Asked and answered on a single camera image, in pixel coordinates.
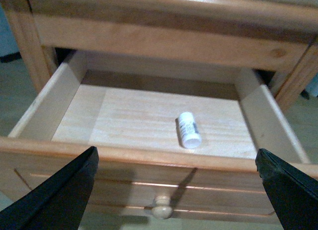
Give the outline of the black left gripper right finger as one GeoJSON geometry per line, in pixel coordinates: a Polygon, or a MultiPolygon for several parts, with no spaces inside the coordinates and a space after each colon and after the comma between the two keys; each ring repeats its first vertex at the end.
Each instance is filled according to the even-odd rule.
{"type": "Polygon", "coordinates": [[[266,149],[255,164],[265,192],[285,230],[318,228],[318,181],[266,149]]]}

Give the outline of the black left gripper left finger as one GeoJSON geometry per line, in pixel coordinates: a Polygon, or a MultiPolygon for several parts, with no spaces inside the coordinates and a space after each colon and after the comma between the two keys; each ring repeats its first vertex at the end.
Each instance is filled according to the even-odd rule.
{"type": "Polygon", "coordinates": [[[98,169],[90,147],[0,213],[2,230],[77,230],[98,169]]]}

